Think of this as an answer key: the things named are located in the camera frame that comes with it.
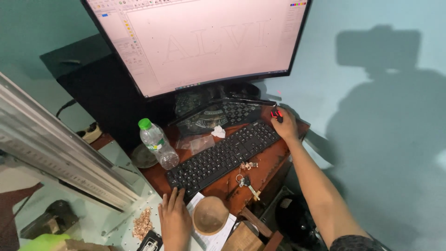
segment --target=plastic water bottle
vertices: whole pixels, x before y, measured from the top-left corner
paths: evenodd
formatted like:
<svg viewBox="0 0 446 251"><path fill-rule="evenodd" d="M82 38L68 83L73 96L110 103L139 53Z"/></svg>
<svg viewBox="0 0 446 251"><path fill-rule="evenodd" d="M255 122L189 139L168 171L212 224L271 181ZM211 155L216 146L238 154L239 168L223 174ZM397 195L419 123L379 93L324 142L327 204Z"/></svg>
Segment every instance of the plastic water bottle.
<svg viewBox="0 0 446 251"><path fill-rule="evenodd" d="M160 127L150 122L148 118L141 119L138 126L141 128L141 141L155 155L164 169L170 170L178 165L180 158Z"/></svg>

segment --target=computer mouse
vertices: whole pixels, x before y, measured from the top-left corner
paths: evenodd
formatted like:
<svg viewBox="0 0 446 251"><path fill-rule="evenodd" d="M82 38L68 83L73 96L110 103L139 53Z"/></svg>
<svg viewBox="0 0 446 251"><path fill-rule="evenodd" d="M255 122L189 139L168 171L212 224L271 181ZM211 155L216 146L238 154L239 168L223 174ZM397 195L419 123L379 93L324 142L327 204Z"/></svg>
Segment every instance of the computer mouse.
<svg viewBox="0 0 446 251"><path fill-rule="evenodd" d="M276 107L274 107L271 111L271 116L275 117L277 122L282 123L283 122L283 116L282 113L280 113L279 110L277 110Z"/></svg>

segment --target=color palette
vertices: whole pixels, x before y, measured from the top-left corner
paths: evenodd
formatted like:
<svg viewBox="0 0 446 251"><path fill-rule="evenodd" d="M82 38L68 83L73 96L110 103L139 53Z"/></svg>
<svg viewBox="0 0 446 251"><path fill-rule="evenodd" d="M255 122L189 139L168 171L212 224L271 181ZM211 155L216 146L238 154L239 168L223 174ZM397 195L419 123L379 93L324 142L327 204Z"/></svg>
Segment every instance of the color palette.
<svg viewBox="0 0 446 251"><path fill-rule="evenodd" d="M306 3L290 4L290 6L305 5Z"/></svg>

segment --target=key ring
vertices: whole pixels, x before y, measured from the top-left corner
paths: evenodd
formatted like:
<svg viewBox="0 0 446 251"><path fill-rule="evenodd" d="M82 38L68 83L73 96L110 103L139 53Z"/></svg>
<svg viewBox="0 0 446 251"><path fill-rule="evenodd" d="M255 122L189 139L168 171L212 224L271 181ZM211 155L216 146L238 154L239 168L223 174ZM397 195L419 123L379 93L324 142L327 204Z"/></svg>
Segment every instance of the key ring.
<svg viewBox="0 0 446 251"><path fill-rule="evenodd" d="M243 178L244 178L243 175L238 174L238 175L235 177L235 180L236 180L238 183L240 183L240 182L242 182Z"/></svg>

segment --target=monitor screen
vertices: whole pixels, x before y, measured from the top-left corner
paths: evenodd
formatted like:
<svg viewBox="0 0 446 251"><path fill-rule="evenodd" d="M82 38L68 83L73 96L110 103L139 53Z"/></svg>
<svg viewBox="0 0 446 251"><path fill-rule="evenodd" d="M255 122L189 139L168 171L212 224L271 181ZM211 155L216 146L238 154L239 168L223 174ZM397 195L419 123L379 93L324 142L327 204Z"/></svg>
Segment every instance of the monitor screen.
<svg viewBox="0 0 446 251"><path fill-rule="evenodd" d="M307 0L86 0L140 92L290 70Z"/></svg>

